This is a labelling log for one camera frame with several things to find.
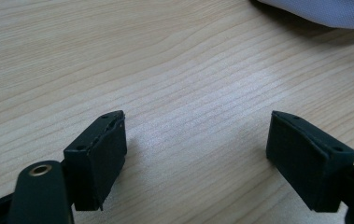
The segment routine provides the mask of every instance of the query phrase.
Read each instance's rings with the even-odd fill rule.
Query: white fabric
[[[259,1],[326,26],[354,29],[354,0]]]

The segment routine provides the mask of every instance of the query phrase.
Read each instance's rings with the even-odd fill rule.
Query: light wood surface
[[[245,0],[0,0],[0,197],[124,110],[104,212],[77,223],[344,223],[265,158],[272,110],[354,148],[354,31]]]

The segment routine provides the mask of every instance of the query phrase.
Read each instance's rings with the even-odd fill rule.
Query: wood grain
[[[272,110],[354,148],[354,31],[256,2],[0,0],[0,197],[126,113],[126,164],[77,223],[343,223],[264,149]]]

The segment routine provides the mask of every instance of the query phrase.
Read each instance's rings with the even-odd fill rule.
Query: hole
[[[77,146],[77,150],[83,150],[86,146]]]
[[[115,126],[116,120],[113,119],[112,122],[110,122],[107,126],[106,126],[106,131],[109,131],[110,129],[113,128],[113,126]]]
[[[94,141],[92,141],[92,146],[94,146],[99,140],[99,137],[94,138]]]
[[[47,165],[47,164],[38,165],[37,167],[35,167],[34,169],[32,169],[29,172],[29,175],[31,175],[31,176],[44,175],[50,170],[51,170],[51,166],[50,165]]]
[[[334,147],[333,149],[336,150],[336,151],[343,151],[343,149],[340,148],[340,147]]]

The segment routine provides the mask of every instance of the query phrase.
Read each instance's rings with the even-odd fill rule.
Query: wooden table
[[[77,223],[343,223],[265,158],[272,110],[354,148],[354,31],[243,0],[0,0],[0,197],[124,110],[104,212]]]

